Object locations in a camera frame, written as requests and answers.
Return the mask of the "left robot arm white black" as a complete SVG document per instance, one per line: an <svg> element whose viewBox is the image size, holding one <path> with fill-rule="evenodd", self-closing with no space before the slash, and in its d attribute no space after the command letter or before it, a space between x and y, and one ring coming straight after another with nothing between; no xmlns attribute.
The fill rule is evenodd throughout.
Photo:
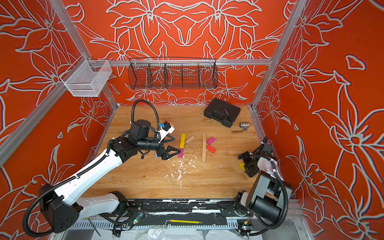
<svg viewBox="0 0 384 240"><path fill-rule="evenodd" d="M79 218L124 213L128 208L127 200L119 191L95 198L83 199L81 196L103 176L137 154L144 158L154 151L157 157L165 161L181 153L178 148L165 146L175 141L171 135L175 128L169 122L161 123L158 113L155 113L157 124L154 127L147 120L135 120L135 108L140 102L137 100L132 106L130 129L109 140L102 154L69 178L40 188L38 197L27 208L23 217L25 234L40 238L64 232ZM40 208L50 230L38 233L31 229L29 218L35 207Z"/></svg>

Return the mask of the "red building block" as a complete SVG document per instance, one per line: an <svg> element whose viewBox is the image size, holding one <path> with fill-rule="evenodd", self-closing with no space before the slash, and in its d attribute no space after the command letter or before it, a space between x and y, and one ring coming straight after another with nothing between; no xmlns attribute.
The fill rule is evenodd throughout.
<svg viewBox="0 0 384 240"><path fill-rule="evenodd" d="M216 152L216 149L215 148L213 148L212 146L210 146L210 145L207 145L207 150L209 151L209 152L211 152L212 154L214 154L215 152Z"/></svg>

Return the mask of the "magenta block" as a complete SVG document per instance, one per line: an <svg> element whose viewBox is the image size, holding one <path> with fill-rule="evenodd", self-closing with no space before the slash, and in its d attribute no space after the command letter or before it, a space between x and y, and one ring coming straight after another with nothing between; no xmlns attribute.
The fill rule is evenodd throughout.
<svg viewBox="0 0 384 240"><path fill-rule="evenodd" d="M178 158L183 158L184 149L180 149L180 153L178 154Z"/></svg>
<svg viewBox="0 0 384 240"><path fill-rule="evenodd" d="M211 137L211 138L209 138L209 139L206 141L206 143L207 143L208 145L211 145L215 140L216 140L216 139L215 139L214 137Z"/></svg>

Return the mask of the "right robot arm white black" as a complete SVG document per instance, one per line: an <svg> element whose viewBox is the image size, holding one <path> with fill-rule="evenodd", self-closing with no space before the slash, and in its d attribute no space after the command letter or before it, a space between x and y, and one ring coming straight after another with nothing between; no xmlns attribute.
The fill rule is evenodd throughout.
<svg viewBox="0 0 384 240"><path fill-rule="evenodd" d="M256 177L249 192L241 192L235 204L256 216L267 230L280 227L285 221L293 187L282 177L268 137L252 152L238 156L248 177Z"/></svg>

